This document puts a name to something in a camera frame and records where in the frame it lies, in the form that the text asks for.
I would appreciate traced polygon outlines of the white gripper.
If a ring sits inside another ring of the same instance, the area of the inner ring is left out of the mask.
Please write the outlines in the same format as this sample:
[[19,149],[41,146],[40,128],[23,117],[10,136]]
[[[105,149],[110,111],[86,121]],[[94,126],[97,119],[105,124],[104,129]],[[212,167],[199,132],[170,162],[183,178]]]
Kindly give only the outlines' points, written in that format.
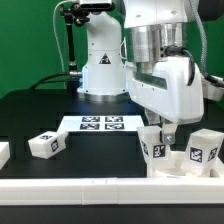
[[199,122],[204,114],[207,80],[195,66],[193,83],[188,86],[190,65],[187,57],[168,57],[157,62],[153,73],[137,71],[137,65],[126,63],[128,90],[132,101],[146,108],[145,116],[150,125],[162,123],[161,141],[175,143],[177,124]]

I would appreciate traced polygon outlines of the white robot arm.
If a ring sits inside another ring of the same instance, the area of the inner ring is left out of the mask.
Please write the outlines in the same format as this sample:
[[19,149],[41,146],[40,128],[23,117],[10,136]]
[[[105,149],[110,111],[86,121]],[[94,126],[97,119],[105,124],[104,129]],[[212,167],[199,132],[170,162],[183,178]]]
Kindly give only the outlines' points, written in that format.
[[94,97],[128,93],[163,119],[165,144],[195,123],[203,99],[224,81],[206,72],[202,0],[81,0],[87,14],[88,60],[81,91]]

